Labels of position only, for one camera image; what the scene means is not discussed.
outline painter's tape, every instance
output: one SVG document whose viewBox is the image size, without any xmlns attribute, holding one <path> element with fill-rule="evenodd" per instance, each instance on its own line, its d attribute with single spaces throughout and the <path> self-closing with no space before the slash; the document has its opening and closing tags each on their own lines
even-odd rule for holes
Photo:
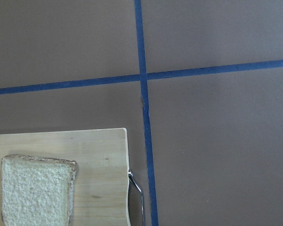
<svg viewBox="0 0 283 226">
<path fill-rule="evenodd" d="M 283 67 L 283 60 L 148 73 L 148 80 Z"/>
<path fill-rule="evenodd" d="M 141 97 L 143 99 L 143 104 L 144 104 L 142 109 L 142 114 L 143 114 L 143 125 L 144 125 L 146 156 L 147 156 L 149 194 L 151 200 L 151 221 L 152 221 L 152 226 L 158 226 L 158 212 L 157 212 L 157 200 L 156 200 L 156 189 L 155 189 L 151 124 L 150 124 L 150 115 L 149 115 L 148 81 L 147 81 L 145 44 L 144 44 L 143 25 L 142 25 L 141 1 L 134 0 L 134 5 L 135 5 L 138 59 L 139 59 L 140 77 L 141 77 L 140 78 Z"/>
<path fill-rule="evenodd" d="M 83 86 L 94 86 L 94 85 L 139 81 L 139 80 L 140 80 L 140 75 L 133 74 L 133 75 L 125 75 L 125 76 L 98 78 L 98 79 L 62 81 L 62 82 L 53 82 L 53 83 L 45 83 L 45 84 L 37 84 L 37 85 L 1 88 L 0 94 L 23 93 L 23 92 L 41 91 L 41 90 L 49 90 L 49 89 L 63 89 L 63 88 L 83 87 Z"/>
</svg>

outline bamboo cutting board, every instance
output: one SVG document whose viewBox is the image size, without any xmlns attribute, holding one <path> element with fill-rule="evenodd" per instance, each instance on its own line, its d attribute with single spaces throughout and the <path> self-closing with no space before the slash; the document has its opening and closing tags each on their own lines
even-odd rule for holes
<svg viewBox="0 0 283 226">
<path fill-rule="evenodd" d="M 1 159 L 15 153 L 78 163 L 72 226 L 130 226 L 126 129 L 0 135 L 0 226 Z"/>
</svg>

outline blue tape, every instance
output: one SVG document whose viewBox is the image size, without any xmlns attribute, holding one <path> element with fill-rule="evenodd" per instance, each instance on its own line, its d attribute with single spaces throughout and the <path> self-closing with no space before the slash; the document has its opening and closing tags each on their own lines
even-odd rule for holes
<svg viewBox="0 0 283 226">
<path fill-rule="evenodd" d="M 140 77 L 141 77 L 141 96 L 143 99 L 142 114 L 143 114 L 146 155 L 147 155 L 149 194 L 151 199 L 151 221 L 152 221 L 152 226 L 158 226 L 152 136 L 151 136 L 150 115 L 149 115 L 148 81 L 147 81 L 145 45 L 144 45 L 143 26 L 142 26 L 142 5 L 140 0 L 134 0 L 134 4 L 135 4 L 138 59 L 139 59 Z"/>
<path fill-rule="evenodd" d="M 283 67 L 283 60 L 148 73 L 148 80 Z"/>
<path fill-rule="evenodd" d="M 23 93 L 23 92 L 32 92 L 32 91 L 40 91 L 40 90 L 49 90 L 49 89 L 63 89 L 63 88 L 73 88 L 73 87 L 82 87 L 82 86 L 94 86 L 94 85 L 139 81 L 139 80 L 140 80 L 140 75 L 133 74 L 133 75 L 115 76 L 115 77 L 108 77 L 108 78 L 53 82 L 53 83 L 38 84 L 38 85 L 1 88 L 0 95 L 9 94 L 9 93 Z"/>
</svg>

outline wooden cutting board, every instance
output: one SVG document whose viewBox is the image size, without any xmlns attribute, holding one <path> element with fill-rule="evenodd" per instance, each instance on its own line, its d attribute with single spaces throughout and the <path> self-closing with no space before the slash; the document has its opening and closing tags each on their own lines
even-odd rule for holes
<svg viewBox="0 0 283 226">
<path fill-rule="evenodd" d="M 78 163 L 72 226 L 130 226 L 126 129 L 0 135 L 0 213 L 1 159 L 15 153 Z"/>
</svg>

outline brown surface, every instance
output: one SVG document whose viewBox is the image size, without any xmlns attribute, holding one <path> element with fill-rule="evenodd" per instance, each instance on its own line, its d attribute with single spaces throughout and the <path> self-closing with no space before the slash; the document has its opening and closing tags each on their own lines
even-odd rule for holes
<svg viewBox="0 0 283 226">
<path fill-rule="evenodd" d="M 0 0 L 0 88 L 138 73 L 131 0 Z"/>
<path fill-rule="evenodd" d="M 283 60 L 283 0 L 142 0 L 148 72 Z"/>
<path fill-rule="evenodd" d="M 283 226 L 283 68 L 149 82 L 161 226 Z"/>
</svg>

